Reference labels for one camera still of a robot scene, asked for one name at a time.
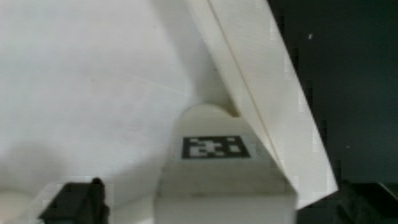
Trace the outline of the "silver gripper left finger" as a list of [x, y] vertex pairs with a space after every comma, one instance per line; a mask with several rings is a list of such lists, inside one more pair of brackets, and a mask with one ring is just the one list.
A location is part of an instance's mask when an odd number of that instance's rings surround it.
[[108, 224], [109, 208], [104, 203], [104, 184], [68, 182], [38, 215], [44, 224]]

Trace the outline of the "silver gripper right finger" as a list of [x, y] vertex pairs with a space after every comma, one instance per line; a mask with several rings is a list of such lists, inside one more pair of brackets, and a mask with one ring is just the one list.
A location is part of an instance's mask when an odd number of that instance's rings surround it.
[[331, 224], [398, 224], [398, 183], [342, 183]]

